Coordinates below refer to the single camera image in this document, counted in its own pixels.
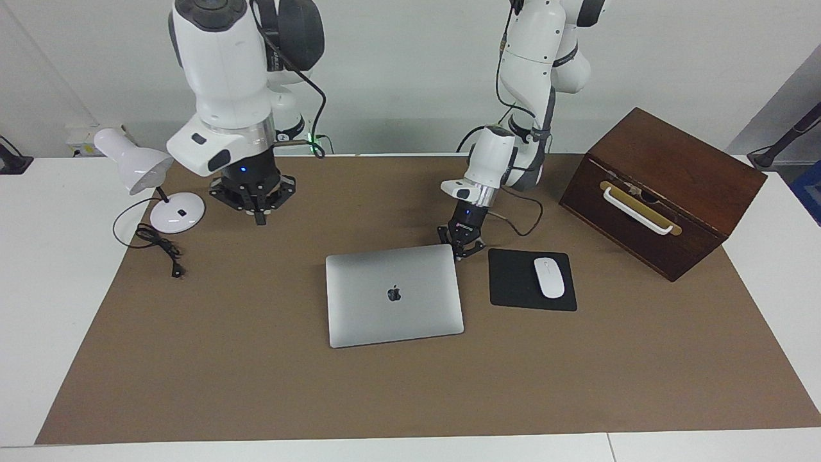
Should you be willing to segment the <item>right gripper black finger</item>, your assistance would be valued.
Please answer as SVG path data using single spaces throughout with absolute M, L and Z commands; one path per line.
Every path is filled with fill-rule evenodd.
M 259 223 L 267 223 L 266 217 L 282 207 L 296 192 L 296 179 L 293 176 L 281 176 L 278 186 L 266 196 L 259 196 Z
M 231 187 L 222 182 L 212 182 L 209 185 L 209 194 L 232 210 L 249 214 L 254 218 L 255 223 L 260 223 L 257 197 L 251 195 L 243 185 Z

